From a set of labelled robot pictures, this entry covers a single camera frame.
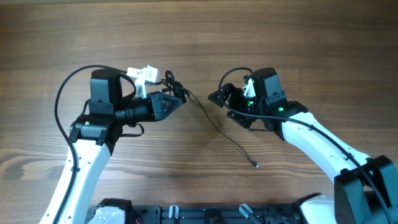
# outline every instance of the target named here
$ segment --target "tabletop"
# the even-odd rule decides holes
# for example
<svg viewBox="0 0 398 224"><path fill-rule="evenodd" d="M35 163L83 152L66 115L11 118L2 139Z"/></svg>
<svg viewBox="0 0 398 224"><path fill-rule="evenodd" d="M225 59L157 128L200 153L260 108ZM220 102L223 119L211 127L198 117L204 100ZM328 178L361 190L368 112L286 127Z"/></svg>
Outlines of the tabletop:
<svg viewBox="0 0 398 224"><path fill-rule="evenodd" d="M397 163L397 8L396 1L340 0L0 6L0 223L37 223L44 214L67 155L55 95L69 73L90 64L173 71L259 164L253 168L188 101L161 122L143 123L143 136L118 141L93 205L103 198L259 205L333 195L330 180L302 151L274 133L243 129L207 100L234 67L274 67L288 100L301 102L350 146ZM91 71L62 93L66 130L90 97ZM226 82L242 87L243 75Z"/></svg>

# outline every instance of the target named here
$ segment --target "wooden surface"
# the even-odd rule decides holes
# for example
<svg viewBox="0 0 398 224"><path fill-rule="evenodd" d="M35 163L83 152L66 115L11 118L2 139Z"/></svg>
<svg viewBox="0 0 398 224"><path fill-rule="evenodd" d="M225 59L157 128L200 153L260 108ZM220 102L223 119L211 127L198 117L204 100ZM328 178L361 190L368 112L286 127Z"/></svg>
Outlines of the wooden surface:
<svg viewBox="0 0 398 224"><path fill-rule="evenodd" d="M0 223L37 223L44 214L67 155L55 94L70 72L94 63L172 70L260 168L188 102L162 122L144 123L142 137L119 140L92 204L114 197L135 205L237 205L333 194L299 149L273 133L244 130L207 100L221 76L240 66L274 67L288 99L353 147L398 162L396 12L397 1L1 6ZM243 75L227 82L240 86ZM90 97L89 79L90 71L79 73L62 93L65 129Z"/></svg>

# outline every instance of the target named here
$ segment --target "cable tip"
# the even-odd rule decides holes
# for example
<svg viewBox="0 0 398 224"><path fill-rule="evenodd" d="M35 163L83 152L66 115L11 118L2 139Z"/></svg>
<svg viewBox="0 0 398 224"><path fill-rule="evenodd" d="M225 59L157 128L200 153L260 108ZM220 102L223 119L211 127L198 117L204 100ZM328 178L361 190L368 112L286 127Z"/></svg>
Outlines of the cable tip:
<svg viewBox="0 0 398 224"><path fill-rule="evenodd" d="M259 164L257 164L257 162L254 162L254 161L250 161L251 162L251 164L253 164L253 166L255 167L255 168L258 168L259 167Z"/></svg>

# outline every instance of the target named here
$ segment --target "wooden table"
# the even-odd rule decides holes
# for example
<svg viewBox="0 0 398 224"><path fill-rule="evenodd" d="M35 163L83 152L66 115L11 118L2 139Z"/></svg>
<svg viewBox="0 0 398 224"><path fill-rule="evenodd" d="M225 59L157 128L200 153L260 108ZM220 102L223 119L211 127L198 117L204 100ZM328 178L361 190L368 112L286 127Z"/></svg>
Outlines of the wooden table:
<svg viewBox="0 0 398 224"><path fill-rule="evenodd" d="M333 194L325 174L274 133L250 132L207 100L231 68L274 67L289 100L370 156L398 162L397 2L185 1L0 7L0 223L37 223L67 155L53 116L55 95L74 69L147 64L172 70L215 123L188 102L146 132L120 139L92 204L292 202ZM69 128L90 97L90 72L60 102ZM245 73L228 78L242 86ZM131 91L127 83L124 93Z"/></svg>

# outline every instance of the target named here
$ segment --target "wood grain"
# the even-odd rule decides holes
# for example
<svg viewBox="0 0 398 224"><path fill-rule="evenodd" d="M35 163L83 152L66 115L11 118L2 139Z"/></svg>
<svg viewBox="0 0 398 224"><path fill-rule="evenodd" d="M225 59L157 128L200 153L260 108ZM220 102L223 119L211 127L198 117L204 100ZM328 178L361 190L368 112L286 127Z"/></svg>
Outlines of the wood grain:
<svg viewBox="0 0 398 224"><path fill-rule="evenodd" d="M397 9L396 1L0 6L0 223L41 219L67 154L55 95L70 72L89 64L172 70L260 165L253 169L188 102L145 123L142 137L118 142L92 204L116 197L136 205L237 205L333 194L300 150L273 133L240 128L207 100L221 76L240 66L274 67L288 98L342 140L398 162ZM227 82L239 86L242 75ZM66 129L90 97L89 78L82 72L65 87Z"/></svg>

